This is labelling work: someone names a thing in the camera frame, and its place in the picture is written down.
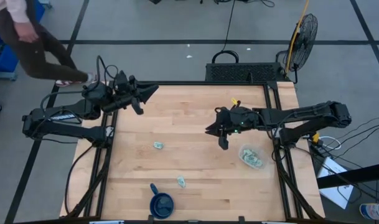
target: standing fan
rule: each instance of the standing fan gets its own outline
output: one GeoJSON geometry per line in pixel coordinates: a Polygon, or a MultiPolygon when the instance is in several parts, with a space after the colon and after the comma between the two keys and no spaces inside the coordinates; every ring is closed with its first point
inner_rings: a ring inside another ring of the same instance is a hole
{"type": "Polygon", "coordinates": [[[307,4],[304,8],[303,15],[297,23],[296,29],[291,37],[290,46],[287,50],[283,50],[276,54],[275,62],[278,57],[284,54],[283,64],[285,64],[283,75],[287,77],[289,72],[294,72],[297,83],[297,71],[306,63],[311,53],[318,30],[318,20],[312,14],[304,16],[307,4]]]}

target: clear plastic container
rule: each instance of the clear plastic container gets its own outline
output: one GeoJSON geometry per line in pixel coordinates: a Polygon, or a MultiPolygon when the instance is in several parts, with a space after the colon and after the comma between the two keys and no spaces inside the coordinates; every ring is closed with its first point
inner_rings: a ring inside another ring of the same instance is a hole
{"type": "Polygon", "coordinates": [[[263,169],[268,161],[264,150],[251,144],[242,145],[239,150],[239,159],[253,169],[263,169]]]}

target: person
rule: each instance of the person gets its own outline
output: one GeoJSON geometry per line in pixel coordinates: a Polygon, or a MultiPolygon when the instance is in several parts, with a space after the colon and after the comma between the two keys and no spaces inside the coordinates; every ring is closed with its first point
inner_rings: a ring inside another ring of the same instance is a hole
{"type": "Polygon", "coordinates": [[[0,37],[33,78],[56,80],[57,86],[96,81],[96,75],[77,70],[65,47],[36,21],[34,0],[0,0],[0,37]],[[48,63],[45,51],[60,65],[48,63]]]}

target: mug handle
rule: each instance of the mug handle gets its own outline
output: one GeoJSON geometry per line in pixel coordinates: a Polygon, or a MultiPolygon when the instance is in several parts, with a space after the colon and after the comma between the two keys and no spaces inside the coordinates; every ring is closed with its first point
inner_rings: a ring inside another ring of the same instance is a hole
{"type": "Polygon", "coordinates": [[[157,195],[159,193],[159,191],[157,190],[157,188],[154,184],[151,184],[151,189],[152,189],[154,195],[157,195]]]}

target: dark pants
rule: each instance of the dark pants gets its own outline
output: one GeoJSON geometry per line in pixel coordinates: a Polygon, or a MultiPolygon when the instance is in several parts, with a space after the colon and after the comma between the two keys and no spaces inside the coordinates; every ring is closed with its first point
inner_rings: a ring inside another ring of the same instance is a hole
{"type": "Polygon", "coordinates": [[[39,36],[34,43],[19,41],[14,21],[7,9],[0,11],[0,37],[15,52],[26,73],[33,78],[85,82],[88,75],[78,71],[65,47],[35,19],[33,0],[26,0],[27,15],[39,36]],[[44,51],[52,53],[61,65],[45,61],[44,51]]]}

